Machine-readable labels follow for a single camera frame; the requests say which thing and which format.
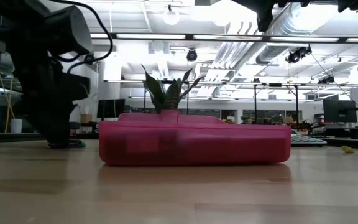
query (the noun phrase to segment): security camera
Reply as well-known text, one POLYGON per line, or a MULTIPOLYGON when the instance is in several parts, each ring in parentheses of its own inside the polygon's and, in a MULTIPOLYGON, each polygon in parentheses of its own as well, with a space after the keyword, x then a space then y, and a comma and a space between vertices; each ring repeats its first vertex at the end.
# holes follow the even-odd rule
POLYGON ((194 62, 195 60, 197 60, 196 50, 190 49, 189 52, 187 53, 187 61, 194 62))

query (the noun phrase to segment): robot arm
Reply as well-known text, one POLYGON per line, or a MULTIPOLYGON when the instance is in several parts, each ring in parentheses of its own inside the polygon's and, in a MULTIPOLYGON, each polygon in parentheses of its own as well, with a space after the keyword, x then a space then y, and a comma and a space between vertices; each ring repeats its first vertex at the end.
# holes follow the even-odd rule
POLYGON ((302 7, 308 6, 310 2, 321 2, 323 4, 337 4, 338 12, 349 8, 358 11, 358 0, 233 0, 257 13, 257 23, 259 32, 265 32, 273 21, 272 9, 277 3, 279 7, 285 7, 287 3, 300 2, 302 7))
POLYGON ((19 79, 22 99, 14 105, 49 143, 67 145, 73 100, 88 97, 89 78, 63 73, 59 55, 92 51, 90 31, 82 12, 68 6, 50 12, 36 0, 0 0, 0 13, 8 20, 0 28, 19 79))

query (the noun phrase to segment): wooden floor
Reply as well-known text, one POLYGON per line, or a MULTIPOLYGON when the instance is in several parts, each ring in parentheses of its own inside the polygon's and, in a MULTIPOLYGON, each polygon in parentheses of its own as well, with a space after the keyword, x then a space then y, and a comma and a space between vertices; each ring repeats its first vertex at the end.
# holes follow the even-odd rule
POLYGON ((0 223, 358 224, 358 151, 294 148, 284 164, 106 167, 98 142, 0 144, 0 223))

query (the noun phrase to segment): pink plastic container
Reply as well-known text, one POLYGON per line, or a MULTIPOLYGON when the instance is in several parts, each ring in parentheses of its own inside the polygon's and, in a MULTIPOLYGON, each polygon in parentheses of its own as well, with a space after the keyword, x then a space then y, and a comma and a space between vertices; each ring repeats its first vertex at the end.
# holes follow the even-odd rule
POLYGON ((288 160, 290 148, 288 126, 226 124, 176 110, 99 125, 100 158, 109 166, 270 164, 288 160))

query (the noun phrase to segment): computer monitor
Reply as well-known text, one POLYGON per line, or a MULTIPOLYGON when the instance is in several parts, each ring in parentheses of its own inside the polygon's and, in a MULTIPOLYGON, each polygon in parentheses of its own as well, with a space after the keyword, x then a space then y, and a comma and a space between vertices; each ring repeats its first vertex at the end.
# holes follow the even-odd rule
POLYGON ((323 100, 324 121, 357 122, 356 103, 351 100, 323 100))
POLYGON ((118 118, 124 112, 125 100, 99 100, 98 118, 118 118))

